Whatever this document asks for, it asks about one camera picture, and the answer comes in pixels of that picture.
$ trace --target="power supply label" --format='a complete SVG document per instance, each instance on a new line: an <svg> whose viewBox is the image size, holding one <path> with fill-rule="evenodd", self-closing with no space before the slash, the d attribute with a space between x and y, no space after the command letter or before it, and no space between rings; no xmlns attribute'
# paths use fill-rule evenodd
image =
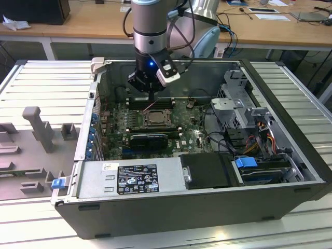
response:
<svg viewBox="0 0 332 249"><path fill-rule="evenodd" d="M159 192L157 165L119 166L117 192L119 195Z"/></svg>

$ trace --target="metal bracket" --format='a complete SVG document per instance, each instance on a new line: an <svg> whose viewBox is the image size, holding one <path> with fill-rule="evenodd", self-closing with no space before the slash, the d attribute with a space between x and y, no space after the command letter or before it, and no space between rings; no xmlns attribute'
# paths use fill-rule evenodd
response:
<svg viewBox="0 0 332 249"><path fill-rule="evenodd" d="M248 108L245 110L244 116L247 118L247 125L255 125L257 120L265 121L265 115L270 114L266 107Z"/></svg>
<svg viewBox="0 0 332 249"><path fill-rule="evenodd" d="M92 74L100 73L102 71L100 68L104 66L104 61L105 61L104 57L93 58L91 61L91 73Z"/></svg>

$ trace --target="blue latch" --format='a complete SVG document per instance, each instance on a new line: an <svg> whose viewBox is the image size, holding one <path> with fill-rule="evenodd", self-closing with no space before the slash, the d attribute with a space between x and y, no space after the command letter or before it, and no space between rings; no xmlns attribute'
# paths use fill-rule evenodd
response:
<svg viewBox="0 0 332 249"><path fill-rule="evenodd" d="M257 162L253 157L239 157L235 160L238 168L249 168L249 167L257 167Z"/></svg>
<svg viewBox="0 0 332 249"><path fill-rule="evenodd" d="M65 183L66 183L66 179L54 179L53 182L52 182L52 189L63 189L63 188L66 188L65 186Z"/></svg>

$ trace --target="white object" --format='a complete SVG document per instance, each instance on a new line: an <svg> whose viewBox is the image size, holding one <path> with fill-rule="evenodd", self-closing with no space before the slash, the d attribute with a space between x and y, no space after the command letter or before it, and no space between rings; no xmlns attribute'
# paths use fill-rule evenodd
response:
<svg viewBox="0 0 332 249"><path fill-rule="evenodd" d="M4 21L2 22L2 24L11 30L16 31L16 30L23 30L23 29L31 28L31 26L26 21L17 22L17 21L8 19L5 16L3 16L3 17L4 17Z"/></svg>
<svg viewBox="0 0 332 249"><path fill-rule="evenodd" d="M290 19L288 19L285 16L277 16L277 15L264 15L264 14L256 14L256 16L259 19L263 19L263 20L278 20L278 21L290 21Z"/></svg>
<svg viewBox="0 0 332 249"><path fill-rule="evenodd" d="M127 12L130 9L130 6L121 6L120 12Z"/></svg>
<svg viewBox="0 0 332 249"><path fill-rule="evenodd" d="M281 7L288 6L287 4L285 4L284 2L282 2L280 0L270 0L269 1L269 5L272 5L272 6L281 6Z"/></svg>

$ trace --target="aluminum profile table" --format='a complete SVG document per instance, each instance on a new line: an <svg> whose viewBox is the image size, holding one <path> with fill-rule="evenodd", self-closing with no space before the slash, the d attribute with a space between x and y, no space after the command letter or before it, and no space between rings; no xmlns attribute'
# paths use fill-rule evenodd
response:
<svg viewBox="0 0 332 249"><path fill-rule="evenodd" d="M43 64L39 65L40 68L50 66L48 63L64 65L74 62L28 62L31 65L35 63ZM332 131L332 124L328 110L286 68L277 66L275 63L253 63L253 66L326 162L331 165L329 159L332 154L332 141L329 136L332 133L329 133L329 131ZM15 81L16 77L14 76L23 75L18 71L19 69L22 70L23 66L18 66L18 68L16 66L12 70L12 77L4 81L6 85ZM60 78L48 80L60 80L59 82L63 83L63 77L67 76L57 77ZM86 73L84 77L86 78L71 78L71 80L88 81L90 75ZM259 98L257 92L254 91L254 94L260 104L264 106L264 102ZM9 100L2 99L0 103L3 103L3 101L6 103ZM0 245L2 248L36 249L65 246L66 248L107 249L165 247L175 247L177 249L222 247L233 249L331 248L332 245L331 194L326 195L319 201L301 204L281 220L90 241L82 240L76 235L75 231L50 205L49 198L3 201L0 202L0 214Z"/></svg>
<svg viewBox="0 0 332 249"><path fill-rule="evenodd" d="M0 85L0 118L17 130L31 129L26 106L39 106L53 129L63 123L80 128L90 84L91 61L27 61L15 65Z"/></svg>
<svg viewBox="0 0 332 249"><path fill-rule="evenodd" d="M332 169L331 112L285 66L274 62L252 65ZM266 106L256 90L253 94L261 106Z"/></svg>

